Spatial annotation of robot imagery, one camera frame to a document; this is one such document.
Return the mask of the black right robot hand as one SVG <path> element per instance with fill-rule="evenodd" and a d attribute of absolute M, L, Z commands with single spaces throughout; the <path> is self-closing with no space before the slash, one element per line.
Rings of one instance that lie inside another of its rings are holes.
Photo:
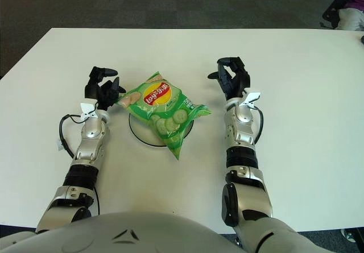
<path fill-rule="evenodd" d="M 217 60 L 218 71 L 208 75 L 217 80 L 226 100 L 242 98 L 243 92 L 250 87 L 250 75 L 240 57 L 223 57 Z"/>

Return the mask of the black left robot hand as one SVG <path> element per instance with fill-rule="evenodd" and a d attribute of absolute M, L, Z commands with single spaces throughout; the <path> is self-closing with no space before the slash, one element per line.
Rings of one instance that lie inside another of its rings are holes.
<path fill-rule="evenodd" d="M 106 77 L 114 77 L 113 81 L 108 80 L 101 86 L 99 83 Z M 126 90 L 119 85 L 118 72 L 110 68 L 93 67 L 89 75 L 89 81 L 85 86 L 85 98 L 95 99 L 97 109 L 107 111 L 119 99 L 120 94 Z"/>

